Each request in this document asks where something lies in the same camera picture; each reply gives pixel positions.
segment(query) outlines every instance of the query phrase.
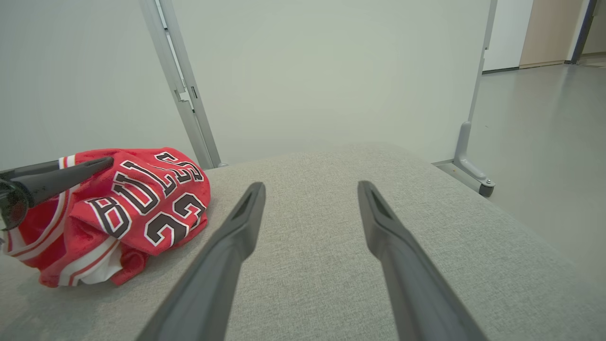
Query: gray cushion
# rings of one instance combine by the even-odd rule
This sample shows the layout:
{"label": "gray cushion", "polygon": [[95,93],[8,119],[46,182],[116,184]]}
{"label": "gray cushion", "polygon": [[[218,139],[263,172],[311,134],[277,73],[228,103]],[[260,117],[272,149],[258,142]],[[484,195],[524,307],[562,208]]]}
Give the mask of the gray cushion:
{"label": "gray cushion", "polygon": [[356,186],[370,180],[491,340],[606,337],[606,295],[525,226],[401,148],[355,145],[207,171],[203,233],[112,283],[49,289],[0,257],[0,339],[131,340],[247,186],[267,201],[244,263],[227,340],[396,339],[380,263],[368,252]]}

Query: caster wheel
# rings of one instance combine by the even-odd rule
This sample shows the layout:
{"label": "caster wheel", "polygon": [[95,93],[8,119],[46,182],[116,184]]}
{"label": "caster wheel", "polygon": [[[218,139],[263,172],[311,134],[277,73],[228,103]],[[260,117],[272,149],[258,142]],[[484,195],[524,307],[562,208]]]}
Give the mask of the caster wheel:
{"label": "caster wheel", "polygon": [[483,184],[480,184],[480,195],[484,196],[484,197],[489,197],[492,195],[492,191],[494,190],[494,186],[492,187],[488,187],[488,186],[484,186]]}

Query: metal support leg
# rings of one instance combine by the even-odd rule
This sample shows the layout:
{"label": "metal support leg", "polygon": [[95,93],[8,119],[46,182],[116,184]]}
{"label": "metal support leg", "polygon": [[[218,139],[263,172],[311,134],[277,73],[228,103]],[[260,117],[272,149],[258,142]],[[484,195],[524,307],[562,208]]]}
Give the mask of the metal support leg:
{"label": "metal support leg", "polygon": [[480,181],[480,194],[485,197],[489,197],[494,189],[496,183],[490,180],[486,173],[478,168],[467,156],[467,143],[469,142],[469,133],[471,132],[471,122],[467,121],[461,124],[461,131],[459,132],[459,141],[456,144],[456,150],[454,152],[454,165],[460,168],[465,173],[471,175],[474,179]]}
{"label": "metal support leg", "polygon": [[459,132],[459,140],[456,144],[456,150],[454,152],[453,164],[460,168],[465,173],[471,175],[474,179],[480,181],[480,194],[489,197],[494,189],[495,183],[490,180],[488,176],[478,168],[473,162],[469,160],[467,156],[467,143],[469,142],[469,133],[471,132],[471,118],[476,108],[476,100],[478,98],[478,90],[480,88],[480,78],[482,77],[482,69],[484,68],[484,51],[488,49],[490,44],[490,36],[492,34],[492,27],[494,23],[494,14],[496,12],[496,0],[490,2],[490,10],[488,12],[488,22],[486,25],[486,32],[484,33],[484,46],[482,48],[482,54],[480,57],[480,65],[478,68],[478,77],[476,78],[476,88],[473,92],[473,98],[471,100],[471,109],[469,111],[469,118],[467,122],[461,124],[461,131]]}

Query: basketball jersey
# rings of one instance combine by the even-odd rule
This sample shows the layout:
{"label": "basketball jersey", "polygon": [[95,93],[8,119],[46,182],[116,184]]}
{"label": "basketball jersey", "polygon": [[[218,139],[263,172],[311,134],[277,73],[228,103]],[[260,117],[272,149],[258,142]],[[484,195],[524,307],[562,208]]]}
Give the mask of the basketball jersey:
{"label": "basketball jersey", "polygon": [[4,252],[38,268],[45,286],[108,279],[121,285],[143,271],[150,255],[206,227],[210,185],[183,153],[91,150],[60,158],[59,168],[102,157],[113,157],[113,166],[29,209],[4,232]]}

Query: white wall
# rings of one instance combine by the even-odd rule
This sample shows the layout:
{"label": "white wall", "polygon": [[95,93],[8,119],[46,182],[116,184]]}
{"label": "white wall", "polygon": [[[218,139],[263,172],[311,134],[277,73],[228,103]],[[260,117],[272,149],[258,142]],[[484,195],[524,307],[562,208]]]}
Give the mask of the white wall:
{"label": "white wall", "polygon": [[454,157],[490,1],[173,3],[222,161],[363,141]]}
{"label": "white wall", "polygon": [[583,53],[606,52],[606,4],[598,2]]}
{"label": "white wall", "polygon": [[195,160],[138,1],[2,1],[0,46],[0,169],[101,148]]}
{"label": "white wall", "polygon": [[533,0],[498,0],[483,71],[520,65],[532,4]]}

